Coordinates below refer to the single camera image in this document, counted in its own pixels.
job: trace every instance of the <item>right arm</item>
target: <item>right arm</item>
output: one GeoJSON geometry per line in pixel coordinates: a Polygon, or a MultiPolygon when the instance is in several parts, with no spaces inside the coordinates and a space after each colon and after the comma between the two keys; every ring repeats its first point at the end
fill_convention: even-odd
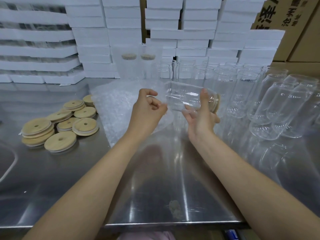
{"type": "Polygon", "coordinates": [[[320,218],[220,140],[212,130],[218,118],[209,111],[205,90],[200,99],[196,117],[183,112],[190,141],[257,235],[264,240],[318,239],[320,218]]]}

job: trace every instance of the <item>stainless steel table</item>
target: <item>stainless steel table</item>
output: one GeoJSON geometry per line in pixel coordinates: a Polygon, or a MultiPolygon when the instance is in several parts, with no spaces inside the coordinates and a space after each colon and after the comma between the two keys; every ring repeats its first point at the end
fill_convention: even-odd
{"type": "MultiPolygon", "coordinates": [[[[64,87],[0,84],[0,229],[32,227],[110,149],[99,118],[98,133],[79,138],[76,145],[61,153],[23,145],[18,135],[23,124],[58,111],[66,101],[83,98],[89,94],[89,86],[112,80],[84,79],[64,87]],[[15,165],[8,172],[15,157],[15,165]]],[[[114,231],[192,225],[248,227],[229,194],[188,141],[185,119],[180,113],[174,116],[174,123],[148,138],[130,161],[104,227],[114,231]]],[[[247,121],[231,123],[239,126],[224,131],[223,124],[217,128],[224,141],[246,154],[251,164],[320,216],[320,167],[316,161],[320,155],[319,134],[295,140],[299,147],[276,146],[244,133],[247,121]]]]}

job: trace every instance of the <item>brown cardboard box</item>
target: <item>brown cardboard box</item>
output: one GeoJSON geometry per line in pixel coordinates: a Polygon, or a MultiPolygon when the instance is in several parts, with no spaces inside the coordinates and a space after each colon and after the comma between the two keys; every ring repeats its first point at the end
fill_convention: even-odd
{"type": "Polygon", "coordinates": [[[319,4],[313,16],[290,54],[288,61],[320,62],[320,8],[319,4]]]}
{"type": "Polygon", "coordinates": [[[286,61],[319,0],[266,0],[251,29],[281,29],[285,35],[273,58],[286,61]]]}
{"type": "Polygon", "coordinates": [[[289,74],[301,74],[320,79],[320,63],[318,62],[272,62],[271,66],[287,69],[289,74]]]}

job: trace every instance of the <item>person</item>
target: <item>person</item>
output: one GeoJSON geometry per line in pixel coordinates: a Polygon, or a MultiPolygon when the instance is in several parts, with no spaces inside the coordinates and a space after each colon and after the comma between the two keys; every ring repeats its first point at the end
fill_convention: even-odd
{"type": "MultiPolygon", "coordinates": [[[[131,157],[167,111],[167,105],[154,96],[157,92],[151,89],[139,91],[123,137],[38,220],[24,240],[95,238],[131,157]]],[[[202,89],[200,101],[197,115],[183,112],[189,139],[256,234],[268,240],[320,239],[320,219],[313,212],[214,134],[219,118],[209,111],[206,89],[202,89]]],[[[130,239],[172,239],[170,235],[145,237],[133,234],[130,239]]]]}

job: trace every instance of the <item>bubble wrap bag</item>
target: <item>bubble wrap bag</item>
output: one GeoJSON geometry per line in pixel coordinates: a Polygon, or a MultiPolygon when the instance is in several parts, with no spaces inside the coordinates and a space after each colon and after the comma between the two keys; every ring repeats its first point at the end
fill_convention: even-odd
{"type": "MultiPolygon", "coordinates": [[[[158,96],[156,96],[156,98],[162,102],[166,101],[164,83],[157,80],[115,80],[91,89],[91,99],[99,113],[111,147],[113,147],[126,132],[132,107],[138,99],[141,88],[150,88],[157,91],[158,96]]],[[[168,110],[153,133],[166,128],[173,120],[173,114],[168,110]]]]}

